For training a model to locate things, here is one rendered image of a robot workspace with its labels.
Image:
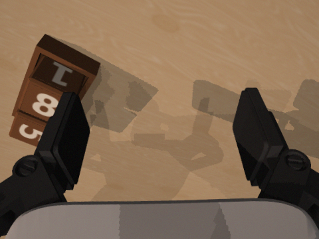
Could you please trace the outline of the brown wooden number cube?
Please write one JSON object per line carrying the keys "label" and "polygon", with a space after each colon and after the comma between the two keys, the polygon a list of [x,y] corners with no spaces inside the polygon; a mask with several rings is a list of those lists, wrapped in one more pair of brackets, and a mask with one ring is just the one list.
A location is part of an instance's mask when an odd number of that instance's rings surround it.
{"label": "brown wooden number cube", "polygon": [[48,121],[63,92],[79,95],[85,75],[43,55],[29,76],[18,108]]}
{"label": "brown wooden number cube", "polygon": [[18,108],[9,136],[37,147],[47,121]]}

